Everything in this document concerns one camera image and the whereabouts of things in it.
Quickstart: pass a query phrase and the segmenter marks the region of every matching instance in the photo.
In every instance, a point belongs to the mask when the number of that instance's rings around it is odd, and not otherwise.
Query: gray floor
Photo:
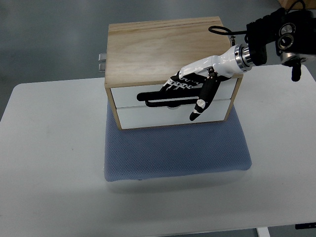
[[[97,58],[106,52],[111,23],[220,16],[235,31],[279,7],[277,0],[0,0],[0,118],[20,83],[102,77]],[[268,64],[278,64],[274,45],[267,50]],[[316,78],[315,62],[307,67]],[[297,231],[294,226],[269,230],[272,237],[316,236],[314,229]],[[257,234],[242,230],[188,236]]]

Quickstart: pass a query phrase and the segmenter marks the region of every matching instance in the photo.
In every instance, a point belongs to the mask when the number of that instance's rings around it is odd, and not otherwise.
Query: metal hinge
[[[100,73],[105,72],[106,61],[107,61],[107,53],[100,53],[99,54],[99,62],[102,62],[102,63],[99,63],[99,72]]]

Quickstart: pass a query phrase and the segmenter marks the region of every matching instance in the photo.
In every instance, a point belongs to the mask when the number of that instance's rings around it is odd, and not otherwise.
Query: black cable
[[[224,30],[226,32],[216,31],[213,29]],[[243,34],[247,33],[247,31],[234,31],[234,32],[232,32],[230,29],[223,27],[223,26],[210,26],[208,28],[208,31],[210,31],[211,33],[222,35],[222,36],[235,36],[235,35],[243,35]]]
[[[289,13],[289,11],[292,10],[292,8],[293,8],[297,3],[299,3],[299,2],[302,4],[303,10],[305,10],[305,9],[306,9],[306,6],[305,6],[304,1],[303,1],[303,0],[297,0],[296,2],[294,2],[294,3],[290,6],[290,8],[288,9],[287,13]]]

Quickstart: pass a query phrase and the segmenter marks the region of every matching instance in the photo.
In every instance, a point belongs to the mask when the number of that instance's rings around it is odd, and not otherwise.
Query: black fingertip
[[[193,120],[195,120],[198,116],[199,116],[199,114],[192,112],[192,113],[190,114],[190,120],[193,121]]]

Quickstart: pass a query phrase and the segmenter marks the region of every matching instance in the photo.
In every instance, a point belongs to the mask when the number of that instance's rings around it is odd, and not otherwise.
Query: wooden lid
[[[219,17],[109,25],[105,87],[163,84],[183,66],[221,55],[227,36],[210,33]]]

